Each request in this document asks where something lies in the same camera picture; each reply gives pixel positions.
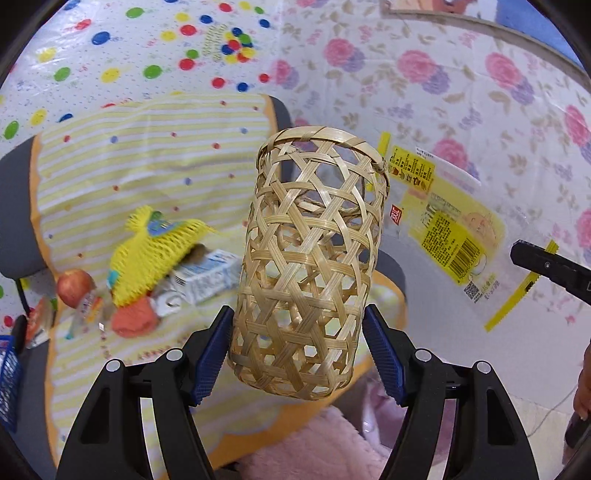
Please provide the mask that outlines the person's right hand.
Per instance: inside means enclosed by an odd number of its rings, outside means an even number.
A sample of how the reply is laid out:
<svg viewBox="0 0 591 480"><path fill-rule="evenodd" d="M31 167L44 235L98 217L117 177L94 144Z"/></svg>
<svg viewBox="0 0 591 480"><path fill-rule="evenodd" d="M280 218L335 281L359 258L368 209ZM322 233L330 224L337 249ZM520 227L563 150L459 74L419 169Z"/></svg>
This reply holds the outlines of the person's right hand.
<svg viewBox="0 0 591 480"><path fill-rule="evenodd" d="M587 346L584 353L573 400L573 409L582 420L588 419L591 410L591 344Z"/></svg>

